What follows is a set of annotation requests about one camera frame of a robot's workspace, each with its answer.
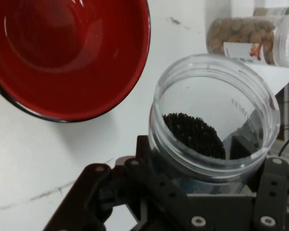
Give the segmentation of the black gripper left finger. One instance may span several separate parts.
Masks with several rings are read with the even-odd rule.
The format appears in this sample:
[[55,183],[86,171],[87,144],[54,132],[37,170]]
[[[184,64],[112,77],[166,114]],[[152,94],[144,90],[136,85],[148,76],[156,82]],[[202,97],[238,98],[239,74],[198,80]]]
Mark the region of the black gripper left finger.
[[80,174],[50,221],[47,231],[103,231],[114,207],[126,205],[136,231],[205,231],[207,219],[183,193],[146,164],[146,135],[137,138],[136,154],[114,167],[90,164]]

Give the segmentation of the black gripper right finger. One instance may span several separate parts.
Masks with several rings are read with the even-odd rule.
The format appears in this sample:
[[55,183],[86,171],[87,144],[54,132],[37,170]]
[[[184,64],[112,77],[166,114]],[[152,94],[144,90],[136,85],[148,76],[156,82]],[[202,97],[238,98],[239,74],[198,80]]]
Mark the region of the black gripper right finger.
[[274,140],[267,157],[248,186],[256,195],[231,198],[231,230],[289,231],[289,163],[281,158],[286,148]]

